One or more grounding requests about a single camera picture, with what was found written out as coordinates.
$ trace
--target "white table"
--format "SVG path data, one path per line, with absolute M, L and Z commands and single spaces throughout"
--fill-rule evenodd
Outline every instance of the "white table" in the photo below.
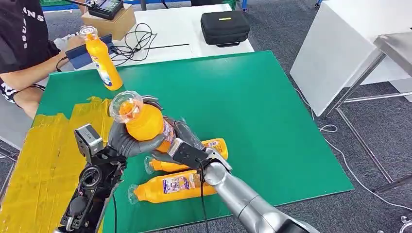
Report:
M 378 35 L 411 31 L 411 9 L 411 0 L 322 2 L 290 71 L 317 116 L 377 58 Z M 412 91 L 410 76 L 388 57 L 362 84 L 384 81 Z
M 145 60 L 140 62 L 128 61 L 121 66 L 253 52 L 254 50 L 248 40 L 241 42 L 238 46 L 226 48 L 219 48 L 214 45 L 206 44 L 200 26 L 200 18 L 202 14 L 231 10 L 232 9 L 229 4 L 219 4 L 151 11 L 136 11 L 136 23 L 146 23 L 152 28 L 153 33 L 157 33 L 156 38 L 151 44 L 151 48 L 181 44 L 189 45 L 167 47 L 162 49 L 150 49 Z M 139 26 L 139 29 L 148 30 L 145 26 Z M 128 35 L 126 40 L 130 46 L 134 46 L 137 43 L 136 37 L 133 34 Z M 125 45 L 125 42 L 124 39 L 121 41 L 114 40 L 113 44 L 119 46 Z M 137 52 L 133 58 L 141 59 L 146 55 L 146 53 L 147 50 L 141 50 Z M 94 64 L 89 64 L 81 69 L 92 68 L 96 68 Z

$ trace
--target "orange bottle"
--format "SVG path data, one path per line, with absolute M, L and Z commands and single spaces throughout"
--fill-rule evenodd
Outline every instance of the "orange bottle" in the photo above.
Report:
M 109 112 L 115 121 L 125 123 L 129 134 L 138 141 L 150 140 L 163 133 L 166 139 L 157 148 L 160 152 L 167 152 L 175 139 L 173 127 L 163 119 L 162 112 L 144 104 L 135 91 L 117 94 L 110 103 Z
M 161 203 L 172 200 L 200 197 L 200 175 L 195 170 L 183 171 L 165 176 L 156 176 L 139 186 L 129 188 L 129 200 L 131 203 L 137 201 L 149 201 Z M 215 194 L 215 189 L 203 183 L 203 195 Z
M 97 29 L 92 26 L 83 26 L 79 33 L 86 41 L 87 52 L 97 66 L 97 71 L 106 88 L 111 91 L 121 88 L 123 81 L 109 56 L 107 45 L 97 36 Z
M 216 149 L 224 159 L 227 159 L 229 156 L 226 142 L 224 141 L 223 138 L 215 138 L 215 139 L 202 141 L 202 144 L 205 147 L 212 147 Z M 148 174 L 152 174 L 154 171 L 173 172 L 173 171 L 181 171 L 181 170 L 189 169 L 189 167 L 186 165 L 162 162 L 150 156 L 147 156 L 145 158 L 144 167 Z

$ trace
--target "clear bottle cap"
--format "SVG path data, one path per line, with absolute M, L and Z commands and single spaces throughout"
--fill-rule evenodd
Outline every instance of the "clear bottle cap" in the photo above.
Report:
M 146 158 L 144 158 L 144 169 L 146 170 L 147 174 L 152 174 L 153 172 L 155 172 L 155 169 L 153 168 L 153 157 L 151 156 L 146 156 Z
M 97 29 L 93 26 L 82 26 L 79 31 L 79 36 L 84 39 L 95 39 L 97 37 Z
M 127 199 L 129 200 L 129 203 L 134 205 L 139 202 L 139 199 L 137 199 L 135 190 L 137 189 L 136 184 L 132 184 L 129 186 L 129 189 L 127 190 Z
M 136 91 L 117 94 L 109 106 L 110 116 L 119 123 L 127 123 L 137 117 L 143 107 L 143 98 Z

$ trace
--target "robotic arm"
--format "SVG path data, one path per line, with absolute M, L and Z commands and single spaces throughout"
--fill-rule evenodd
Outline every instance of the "robotic arm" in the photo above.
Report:
M 75 130 L 79 150 L 88 165 L 81 172 L 79 185 L 54 233 L 96 233 L 104 210 L 121 174 L 126 157 L 103 140 L 91 125 Z M 311 225 L 298 221 L 274 208 L 244 181 L 231 174 L 232 167 L 213 148 L 193 147 L 175 139 L 168 154 L 176 162 L 202 170 L 205 182 L 215 188 L 222 201 L 250 233 L 319 233 Z
M 205 182 L 215 188 L 222 201 L 250 233 L 319 233 L 274 208 L 244 181 L 232 175 L 232 167 L 213 148 L 198 150 L 177 138 L 169 151 L 172 159 L 190 168 L 204 167 Z

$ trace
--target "white cable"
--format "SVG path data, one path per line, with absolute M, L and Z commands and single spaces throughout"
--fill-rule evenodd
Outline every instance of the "white cable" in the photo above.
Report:
M 312 110 L 311 106 L 310 106 L 309 103 L 305 100 L 305 98 L 303 98 L 302 93 L 301 93 L 298 89 L 295 88 L 295 91 L 300 95 L 300 98 L 302 99 L 303 103 L 305 103 L 305 104 L 309 107 L 310 112 L 311 112 L 311 115 L 312 115 L 312 120 L 315 121 L 315 117 L 313 116 L 313 110 Z M 333 129 L 333 130 L 326 130 L 326 129 L 325 129 L 326 127 L 332 127 L 332 128 L 334 128 L 334 129 Z M 319 129 L 319 131 L 321 131 L 321 132 L 329 132 L 329 133 L 334 133 L 334 132 L 337 132 L 337 131 L 338 131 L 338 127 L 336 127 L 336 125 L 332 125 L 332 124 L 324 125 L 324 126 L 318 128 L 318 129 Z M 381 201 L 383 201 L 384 203 L 386 203 L 386 204 L 388 204 L 388 205 L 396 206 L 396 207 L 400 207 L 400 208 L 403 208 L 403 209 L 412 211 L 412 209 L 409 208 L 409 207 L 406 207 L 406 206 L 403 206 L 403 205 L 394 204 L 394 203 L 391 203 L 391 202 L 385 200 L 384 198 L 382 198 L 382 197 L 379 196 L 378 194 L 372 192 L 372 190 L 370 190 L 369 188 L 367 188 L 365 185 L 363 185 L 362 182 L 357 178 L 357 176 L 355 175 L 355 173 L 352 171 L 352 169 L 350 169 L 349 164 L 348 164 L 347 161 L 346 161 L 345 154 L 344 154 L 340 149 L 336 148 L 336 146 L 334 146 L 334 145 L 333 145 L 332 143 L 330 143 L 328 140 L 326 140 L 326 138 L 324 138 L 324 139 L 325 139 L 325 141 L 326 141 L 332 148 L 334 148 L 337 152 L 339 152 L 339 153 L 342 155 L 342 157 L 343 157 L 343 162 L 345 163 L 346 168 L 348 169 L 348 171 L 350 172 L 350 174 L 352 174 L 353 178 L 355 178 L 355 180 L 356 180 L 364 189 L 366 189 L 368 192 L 370 192 L 370 193 L 373 194 L 375 197 L 379 198 Z

